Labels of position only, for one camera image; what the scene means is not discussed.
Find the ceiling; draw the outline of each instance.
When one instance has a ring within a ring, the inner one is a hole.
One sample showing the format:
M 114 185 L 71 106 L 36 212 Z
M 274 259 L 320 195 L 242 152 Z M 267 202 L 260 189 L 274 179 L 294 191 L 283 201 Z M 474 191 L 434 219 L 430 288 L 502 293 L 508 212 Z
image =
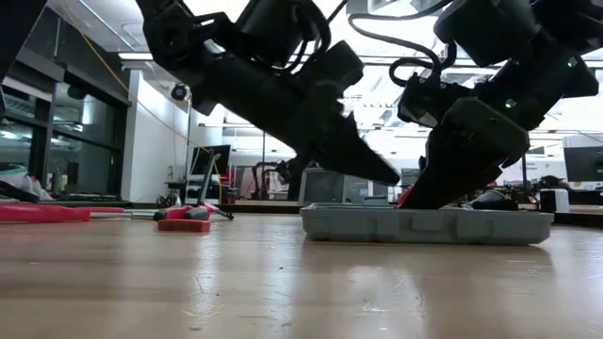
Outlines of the ceiling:
M 426 6 L 434 0 L 400 0 L 377 14 L 403 15 L 416 12 L 415 8 Z M 231 20 L 235 20 L 248 0 L 185 0 L 195 14 L 224 11 Z M 331 13 L 338 0 L 315 0 L 324 13 Z M 48 6 L 66 20 L 73 22 L 91 39 L 109 52 L 131 53 L 148 52 L 148 47 L 142 33 L 142 18 L 135 0 L 49 0 Z M 443 45 L 432 33 L 434 17 L 422 18 L 411 22 L 361 22 L 364 29 L 387 33 L 397 38 L 411 40 L 432 48 L 436 53 L 441 52 Z M 333 43 L 346 40 L 359 56 L 368 57 L 401 57 L 412 56 L 414 51 L 400 48 L 385 42 L 367 39 L 355 33 L 348 25 L 345 15 L 338 15 L 331 24 Z M 466 57 L 461 51 L 459 58 Z M 603 60 L 603 51 L 595 51 L 585 56 L 586 59 Z M 143 70 L 145 79 L 162 94 L 169 96 L 169 91 L 175 79 L 152 61 L 125 61 L 124 66 L 131 69 Z M 406 67 L 398 72 L 400 77 L 408 77 L 416 68 Z M 450 69 L 445 74 L 446 81 L 470 84 L 475 78 L 484 76 L 484 72 L 475 68 Z M 404 123 L 392 114 L 392 104 L 399 98 L 402 89 L 394 85 L 387 75 L 387 67 L 367 66 L 365 77 L 357 85 L 348 89 L 344 100 L 348 110 L 354 110 L 359 124 L 397 128 L 416 128 L 404 126 Z M 556 105 L 550 117 L 542 124 L 543 130 L 603 130 L 599 111 L 603 107 L 601 97 L 564 100 Z M 232 114 L 226 118 L 233 120 Z

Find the gray plastic case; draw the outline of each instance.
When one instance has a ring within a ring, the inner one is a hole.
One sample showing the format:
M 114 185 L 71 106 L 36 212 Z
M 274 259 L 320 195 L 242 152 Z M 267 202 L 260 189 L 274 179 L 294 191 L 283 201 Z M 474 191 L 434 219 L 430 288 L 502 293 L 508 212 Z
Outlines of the gray plastic case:
M 314 203 L 301 211 L 311 239 L 483 245 L 539 244 L 550 236 L 552 214 L 404 210 L 390 206 Z

